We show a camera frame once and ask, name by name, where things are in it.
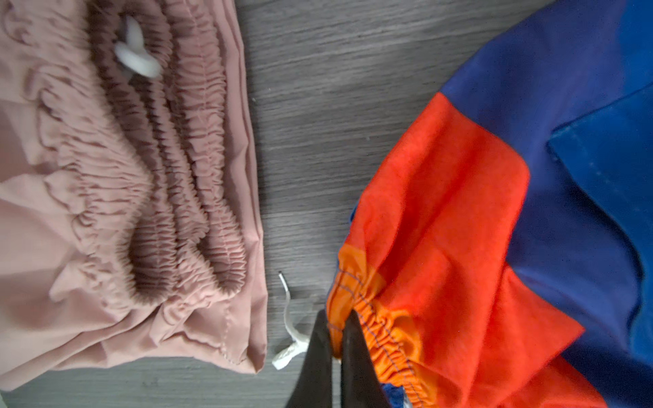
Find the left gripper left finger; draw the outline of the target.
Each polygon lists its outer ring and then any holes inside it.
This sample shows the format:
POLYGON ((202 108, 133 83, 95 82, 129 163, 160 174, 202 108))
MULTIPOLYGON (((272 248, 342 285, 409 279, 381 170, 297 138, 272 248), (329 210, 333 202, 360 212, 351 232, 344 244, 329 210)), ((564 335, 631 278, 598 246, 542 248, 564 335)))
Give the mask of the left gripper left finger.
POLYGON ((326 311, 316 316, 301 372, 286 408, 333 407, 333 349, 326 311))

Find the rainbow coloured shorts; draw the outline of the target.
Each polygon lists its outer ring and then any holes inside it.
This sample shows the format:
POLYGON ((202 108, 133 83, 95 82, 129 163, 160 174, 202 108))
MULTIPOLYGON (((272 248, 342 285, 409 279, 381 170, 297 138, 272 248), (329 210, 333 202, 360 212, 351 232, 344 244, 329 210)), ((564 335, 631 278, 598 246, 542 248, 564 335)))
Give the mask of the rainbow coloured shorts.
POLYGON ((391 407, 652 404, 652 4, 558 1, 440 89, 362 193, 326 307, 391 407))

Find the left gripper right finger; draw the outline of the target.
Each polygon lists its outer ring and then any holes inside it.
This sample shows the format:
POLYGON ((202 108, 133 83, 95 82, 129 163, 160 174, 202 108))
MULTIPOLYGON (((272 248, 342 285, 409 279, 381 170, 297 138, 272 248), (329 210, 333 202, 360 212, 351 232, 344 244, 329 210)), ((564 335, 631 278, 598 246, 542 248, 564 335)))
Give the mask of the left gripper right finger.
POLYGON ((342 340, 341 406, 391 408, 377 378, 358 314, 345 321, 342 340))

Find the pink shorts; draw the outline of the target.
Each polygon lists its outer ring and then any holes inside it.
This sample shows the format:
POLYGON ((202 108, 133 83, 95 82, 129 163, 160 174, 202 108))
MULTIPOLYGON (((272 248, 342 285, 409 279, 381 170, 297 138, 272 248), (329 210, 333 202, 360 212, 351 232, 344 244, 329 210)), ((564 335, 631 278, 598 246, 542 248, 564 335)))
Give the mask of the pink shorts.
POLYGON ((255 374, 263 228, 231 1, 1 4, 1 388, 184 357, 255 374))

